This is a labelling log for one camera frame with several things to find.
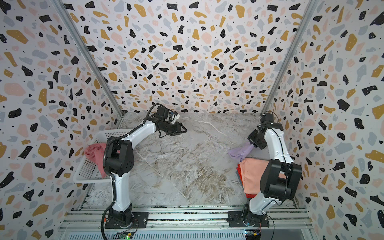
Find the lilac purple t-shirt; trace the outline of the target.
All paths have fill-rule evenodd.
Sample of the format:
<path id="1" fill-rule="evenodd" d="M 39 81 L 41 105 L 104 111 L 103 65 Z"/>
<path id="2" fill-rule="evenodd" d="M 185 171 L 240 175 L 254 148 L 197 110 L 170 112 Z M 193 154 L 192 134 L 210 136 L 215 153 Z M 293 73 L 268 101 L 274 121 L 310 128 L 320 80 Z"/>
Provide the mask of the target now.
<path id="1" fill-rule="evenodd" d="M 254 146 L 251 143 L 247 143 L 242 147 L 228 150 L 228 155 L 240 163 L 251 153 L 253 148 Z"/>

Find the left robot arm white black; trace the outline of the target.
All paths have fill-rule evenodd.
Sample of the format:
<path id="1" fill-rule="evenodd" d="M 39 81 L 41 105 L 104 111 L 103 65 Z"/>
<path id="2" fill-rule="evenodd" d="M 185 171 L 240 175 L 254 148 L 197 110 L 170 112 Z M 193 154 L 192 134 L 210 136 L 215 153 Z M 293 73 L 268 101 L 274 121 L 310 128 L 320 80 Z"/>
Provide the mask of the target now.
<path id="1" fill-rule="evenodd" d="M 158 132 L 178 136 L 188 130 L 178 120 L 180 115 L 161 104 L 154 104 L 143 121 L 129 132 L 107 140 L 103 169 L 111 179 L 113 200 L 103 213 L 102 229 L 143 228 L 144 222 L 132 213 L 129 177 L 135 164 L 134 149 L 148 136 Z"/>

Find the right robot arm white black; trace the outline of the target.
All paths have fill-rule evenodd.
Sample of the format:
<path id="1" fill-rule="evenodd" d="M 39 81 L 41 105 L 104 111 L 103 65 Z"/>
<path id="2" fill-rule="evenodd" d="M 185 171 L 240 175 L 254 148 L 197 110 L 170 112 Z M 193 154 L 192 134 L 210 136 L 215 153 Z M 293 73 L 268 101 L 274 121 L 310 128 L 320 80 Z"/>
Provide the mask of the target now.
<path id="1" fill-rule="evenodd" d="M 248 136 L 253 146 L 268 149 L 270 160 L 261 176 L 261 192 L 244 206 L 241 219 L 247 227 L 261 227 L 263 221 L 268 221 L 267 211 L 271 207 L 292 200 L 302 176 L 302 167 L 289 155 L 283 125 L 274 121 L 274 115 L 261 114 L 261 123 Z"/>

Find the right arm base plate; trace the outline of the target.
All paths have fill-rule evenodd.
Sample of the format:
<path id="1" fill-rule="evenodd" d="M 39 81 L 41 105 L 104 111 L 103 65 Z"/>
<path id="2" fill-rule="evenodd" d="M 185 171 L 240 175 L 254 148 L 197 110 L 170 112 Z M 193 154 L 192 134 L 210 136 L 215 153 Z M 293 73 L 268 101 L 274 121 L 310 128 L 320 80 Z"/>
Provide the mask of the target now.
<path id="1" fill-rule="evenodd" d="M 265 216 L 255 215 L 251 212 L 229 211 L 227 221 L 230 228 L 264 228 L 270 223 Z"/>

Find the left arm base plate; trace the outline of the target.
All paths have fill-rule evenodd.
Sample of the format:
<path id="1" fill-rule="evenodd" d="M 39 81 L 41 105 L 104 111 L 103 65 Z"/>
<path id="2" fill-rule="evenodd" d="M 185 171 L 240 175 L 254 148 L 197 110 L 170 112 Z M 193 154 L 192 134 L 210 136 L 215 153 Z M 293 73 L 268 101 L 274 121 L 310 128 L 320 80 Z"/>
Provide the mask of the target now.
<path id="1" fill-rule="evenodd" d="M 105 223 L 105 229 L 145 229 L 149 218 L 148 212 L 127 212 L 124 213 L 113 213 L 108 216 Z"/>

